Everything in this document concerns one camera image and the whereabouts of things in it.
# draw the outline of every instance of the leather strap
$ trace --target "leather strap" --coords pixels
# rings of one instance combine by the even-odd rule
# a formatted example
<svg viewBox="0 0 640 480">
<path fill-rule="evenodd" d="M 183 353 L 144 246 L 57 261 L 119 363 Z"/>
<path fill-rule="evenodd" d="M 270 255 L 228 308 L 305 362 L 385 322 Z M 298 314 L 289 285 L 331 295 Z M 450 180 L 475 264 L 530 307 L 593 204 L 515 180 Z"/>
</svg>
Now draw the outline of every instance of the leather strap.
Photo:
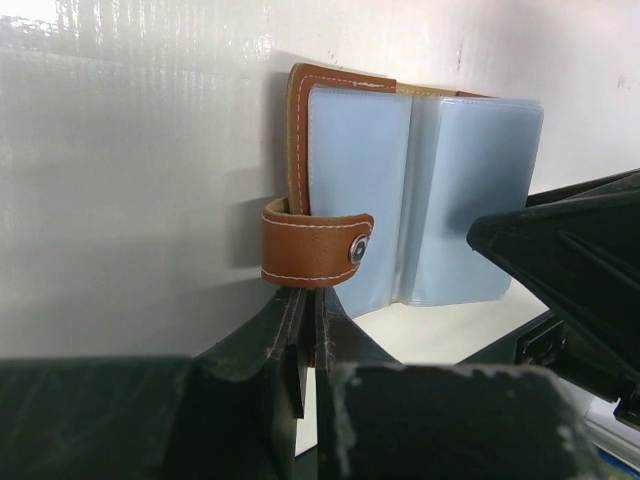
<svg viewBox="0 0 640 480">
<path fill-rule="evenodd" d="M 358 270 L 349 258 L 351 246 L 373 229 L 370 215 L 290 214 L 286 198 L 269 203 L 262 220 L 262 278 L 288 287 L 329 287 L 351 278 Z"/>
</svg>

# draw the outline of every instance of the black plastic object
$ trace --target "black plastic object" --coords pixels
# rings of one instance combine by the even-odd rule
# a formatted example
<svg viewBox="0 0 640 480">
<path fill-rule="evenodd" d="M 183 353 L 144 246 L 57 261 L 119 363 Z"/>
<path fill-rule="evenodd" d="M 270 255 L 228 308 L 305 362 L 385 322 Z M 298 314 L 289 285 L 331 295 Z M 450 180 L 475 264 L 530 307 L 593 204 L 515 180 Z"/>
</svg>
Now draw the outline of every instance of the black plastic object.
<svg viewBox="0 0 640 480">
<path fill-rule="evenodd" d="M 189 358 L 0 362 L 0 478 L 158 478 Z"/>
<path fill-rule="evenodd" d="M 553 358 L 532 362 L 607 400 L 621 398 L 616 415 L 638 428 L 640 174 L 544 195 L 531 202 L 538 206 L 477 220 L 468 242 L 566 326 L 530 339 L 553 344 Z"/>
<path fill-rule="evenodd" d="M 318 478 L 598 478 L 581 419 L 532 367 L 405 367 L 316 293 Z"/>
<path fill-rule="evenodd" d="M 306 290 L 282 288 L 194 360 L 161 478 L 293 477 L 313 345 L 313 304 L 310 311 L 307 305 Z"/>
</svg>

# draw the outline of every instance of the metal snap button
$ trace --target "metal snap button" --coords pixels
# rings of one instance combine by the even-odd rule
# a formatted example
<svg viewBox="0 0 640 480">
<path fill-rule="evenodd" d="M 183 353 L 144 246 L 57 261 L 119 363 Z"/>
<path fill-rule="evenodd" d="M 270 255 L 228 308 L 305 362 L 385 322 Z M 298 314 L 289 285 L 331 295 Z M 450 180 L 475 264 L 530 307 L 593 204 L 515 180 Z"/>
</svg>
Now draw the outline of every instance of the metal snap button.
<svg viewBox="0 0 640 480">
<path fill-rule="evenodd" d="M 367 244 L 369 243 L 369 237 L 366 235 L 358 235 L 351 243 L 349 248 L 349 261 L 354 265 L 358 265 L 364 257 L 364 252 L 367 250 Z"/>
</svg>

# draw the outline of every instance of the white wall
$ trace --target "white wall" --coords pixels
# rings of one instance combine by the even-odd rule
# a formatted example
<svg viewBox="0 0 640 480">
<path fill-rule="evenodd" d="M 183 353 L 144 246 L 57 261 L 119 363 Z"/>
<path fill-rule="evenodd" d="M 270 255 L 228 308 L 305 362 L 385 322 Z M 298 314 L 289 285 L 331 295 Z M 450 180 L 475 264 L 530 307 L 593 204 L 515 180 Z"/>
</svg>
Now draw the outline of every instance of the white wall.
<svg viewBox="0 0 640 480">
<path fill-rule="evenodd" d="M 0 15 L 0 356 L 198 352 L 257 312 L 297 61 L 542 100 L 536 191 L 640 167 L 636 1 L 0 0 Z"/>
</svg>

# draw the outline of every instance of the card holder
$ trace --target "card holder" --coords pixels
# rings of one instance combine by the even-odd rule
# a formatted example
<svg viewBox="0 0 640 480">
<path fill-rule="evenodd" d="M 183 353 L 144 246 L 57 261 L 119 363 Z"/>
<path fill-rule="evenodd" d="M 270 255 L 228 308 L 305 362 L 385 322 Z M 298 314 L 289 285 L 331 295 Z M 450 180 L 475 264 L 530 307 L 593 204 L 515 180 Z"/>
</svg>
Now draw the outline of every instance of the card holder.
<svg viewBox="0 0 640 480">
<path fill-rule="evenodd" d="M 367 212 L 376 221 L 358 274 L 336 286 L 347 312 L 393 300 L 411 104 L 407 95 L 337 88 L 309 96 L 311 215 Z"/>
<path fill-rule="evenodd" d="M 510 277 L 466 234 L 482 215 L 524 206 L 541 121 L 534 102 L 314 88 L 311 214 L 376 220 L 358 275 L 336 287 L 346 312 L 504 295 Z"/>
<path fill-rule="evenodd" d="M 541 122 L 534 101 L 295 65 L 289 194 L 263 213 L 262 277 L 335 286 L 351 316 L 499 298 L 510 279 L 466 232 L 524 206 Z"/>
<path fill-rule="evenodd" d="M 397 298 L 410 305 L 497 300 L 510 277 L 471 250 L 466 236 L 483 215 L 523 208 L 542 108 L 500 99 L 415 99 L 421 148 L 405 188 L 404 271 Z"/>
</svg>

